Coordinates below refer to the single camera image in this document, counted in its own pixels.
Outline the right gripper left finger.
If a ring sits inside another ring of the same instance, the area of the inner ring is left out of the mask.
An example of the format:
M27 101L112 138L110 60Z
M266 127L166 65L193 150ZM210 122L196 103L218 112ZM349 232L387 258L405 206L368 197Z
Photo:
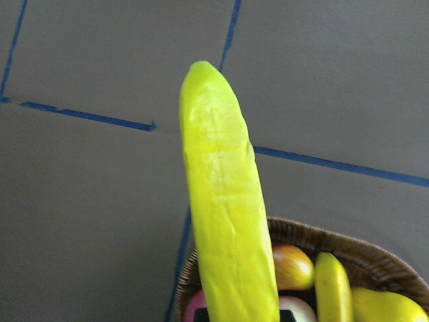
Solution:
M208 311L206 307L195 310L194 322L208 322Z

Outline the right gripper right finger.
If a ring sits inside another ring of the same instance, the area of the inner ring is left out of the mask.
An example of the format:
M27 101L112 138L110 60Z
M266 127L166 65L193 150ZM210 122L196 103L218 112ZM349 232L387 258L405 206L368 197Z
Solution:
M288 309L280 310L280 322L294 322L293 312Z

